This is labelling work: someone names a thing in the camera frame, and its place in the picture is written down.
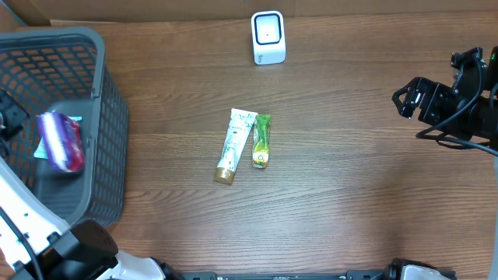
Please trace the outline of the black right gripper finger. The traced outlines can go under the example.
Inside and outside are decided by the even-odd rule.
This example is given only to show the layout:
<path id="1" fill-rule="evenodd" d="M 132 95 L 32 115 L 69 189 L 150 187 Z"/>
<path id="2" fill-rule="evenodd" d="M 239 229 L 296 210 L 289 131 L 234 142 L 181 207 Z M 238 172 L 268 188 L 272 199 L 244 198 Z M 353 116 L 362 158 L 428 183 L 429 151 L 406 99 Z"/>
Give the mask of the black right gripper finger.
<path id="1" fill-rule="evenodd" d="M 415 109 L 420 105 L 422 96 L 421 93 L 398 93 L 396 95 L 398 113 L 402 117 L 410 119 Z"/>
<path id="2" fill-rule="evenodd" d="M 392 101 L 396 107 L 418 107 L 424 92 L 420 90 L 423 77 L 415 77 L 406 86 L 394 92 Z"/>

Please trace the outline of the teal wet wipes pack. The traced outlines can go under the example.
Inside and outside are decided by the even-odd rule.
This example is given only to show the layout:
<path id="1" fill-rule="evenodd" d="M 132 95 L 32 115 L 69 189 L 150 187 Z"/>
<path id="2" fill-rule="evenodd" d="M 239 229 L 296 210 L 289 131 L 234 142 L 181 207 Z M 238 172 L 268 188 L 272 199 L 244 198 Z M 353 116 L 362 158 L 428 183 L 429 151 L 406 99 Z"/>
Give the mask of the teal wet wipes pack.
<path id="1" fill-rule="evenodd" d="M 80 116 L 78 116 L 78 117 L 69 116 L 69 118 L 75 122 L 82 121 L 82 117 L 80 117 Z M 46 151 L 45 146 L 44 146 L 44 140 L 42 138 L 40 139 L 40 142 L 39 142 L 35 152 L 33 153 L 33 156 L 37 159 L 48 159 L 47 151 Z"/>

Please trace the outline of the purple red liners pack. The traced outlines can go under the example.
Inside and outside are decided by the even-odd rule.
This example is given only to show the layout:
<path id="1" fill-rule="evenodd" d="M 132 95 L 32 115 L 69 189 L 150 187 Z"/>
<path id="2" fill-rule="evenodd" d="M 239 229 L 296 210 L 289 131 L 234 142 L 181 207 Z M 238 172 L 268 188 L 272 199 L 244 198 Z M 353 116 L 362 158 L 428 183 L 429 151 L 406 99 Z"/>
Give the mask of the purple red liners pack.
<path id="1" fill-rule="evenodd" d="M 79 173 L 85 165 L 79 122 L 56 111 L 39 114 L 36 121 L 49 165 L 60 173 Z"/>

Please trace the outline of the green yellow snack packet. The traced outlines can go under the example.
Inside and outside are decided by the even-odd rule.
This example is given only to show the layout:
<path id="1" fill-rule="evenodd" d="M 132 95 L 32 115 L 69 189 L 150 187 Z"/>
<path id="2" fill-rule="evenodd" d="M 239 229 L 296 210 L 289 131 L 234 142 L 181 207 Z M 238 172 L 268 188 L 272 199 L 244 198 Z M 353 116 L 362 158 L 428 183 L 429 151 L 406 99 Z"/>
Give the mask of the green yellow snack packet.
<path id="1" fill-rule="evenodd" d="M 269 160 L 269 135 L 272 116 L 270 114 L 258 114 L 255 118 L 253 129 L 253 167 L 265 169 Z"/>

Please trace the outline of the white gold cream tube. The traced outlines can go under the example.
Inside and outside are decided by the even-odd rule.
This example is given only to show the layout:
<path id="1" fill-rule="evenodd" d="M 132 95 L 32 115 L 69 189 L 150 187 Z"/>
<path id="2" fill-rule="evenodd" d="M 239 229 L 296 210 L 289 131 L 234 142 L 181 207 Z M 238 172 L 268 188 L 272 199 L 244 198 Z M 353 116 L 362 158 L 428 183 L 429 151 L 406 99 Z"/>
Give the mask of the white gold cream tube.
<path id="1" fill-rule="evenodd" d="M 240 157 L 257 115 L 252 111 L 231 109 L 226 138 L 214 174 L 214 181 L 221 184 L 233 183 Z"/>

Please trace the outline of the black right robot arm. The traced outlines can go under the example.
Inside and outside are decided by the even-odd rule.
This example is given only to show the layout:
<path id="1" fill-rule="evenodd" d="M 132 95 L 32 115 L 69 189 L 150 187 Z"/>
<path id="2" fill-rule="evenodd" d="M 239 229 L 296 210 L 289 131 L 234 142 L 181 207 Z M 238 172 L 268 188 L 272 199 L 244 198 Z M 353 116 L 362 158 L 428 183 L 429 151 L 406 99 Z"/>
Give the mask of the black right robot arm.
<path id="1" fill-rule="evenodd" d="M 478 149 L 497 155 L 497 48 L 489 62 L 482 59 L 482 48 L 475 47 L 451 55 L 456 70 L 452 86 L 415 77 L 394 92 L 392 101 L 398 113 L 429 127 L 416 134 L 449 149 Z"/>

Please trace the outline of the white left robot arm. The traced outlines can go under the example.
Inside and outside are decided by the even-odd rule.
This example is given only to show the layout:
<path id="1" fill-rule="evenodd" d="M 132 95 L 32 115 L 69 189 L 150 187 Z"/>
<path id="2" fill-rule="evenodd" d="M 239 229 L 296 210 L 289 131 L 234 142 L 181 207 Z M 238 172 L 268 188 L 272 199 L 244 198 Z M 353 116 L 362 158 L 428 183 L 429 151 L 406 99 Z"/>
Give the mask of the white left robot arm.
<path id="1" fill-rule="evenodd" d="M 86 168 L 79 124 L 58 112 L 37 116 L 40 143 L 52 173 L 75 176 Z M 179 279 L 164 262 L 117 248 L 109 233 L 87 220 L 70 226 L 45 207 L 1 163 L 1 250 L 15 279 Z"/>

